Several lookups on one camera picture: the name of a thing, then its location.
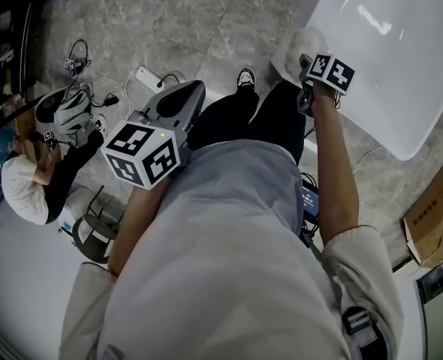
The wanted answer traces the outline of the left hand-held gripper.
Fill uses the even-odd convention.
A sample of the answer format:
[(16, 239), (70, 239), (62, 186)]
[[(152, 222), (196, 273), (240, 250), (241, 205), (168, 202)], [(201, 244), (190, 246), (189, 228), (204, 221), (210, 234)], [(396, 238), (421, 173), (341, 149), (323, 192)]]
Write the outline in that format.
[(188, 131), (200, 115), (205, 85), (192, 80), (155, 94), (142, 110), (117, 123), (101, 152), (115, 177), (152, 190), (186, 165)]

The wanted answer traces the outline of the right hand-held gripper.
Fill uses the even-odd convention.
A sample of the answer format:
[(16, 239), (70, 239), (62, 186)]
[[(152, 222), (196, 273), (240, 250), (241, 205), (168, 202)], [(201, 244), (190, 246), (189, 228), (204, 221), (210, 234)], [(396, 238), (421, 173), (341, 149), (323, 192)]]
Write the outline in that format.
[(302, 88), (297, 96), (298, 111), (312, 117), (312, 104), (315, 99), (314, 81), (319, 81), (332, 89), (335, 108), (338, 109), (341, 96), (346, 96), (350, 89), (356, 74), (355, 70), (334, 55), (323, 53), (318, 53), (314, 58), (302, 53), (299, 63)]

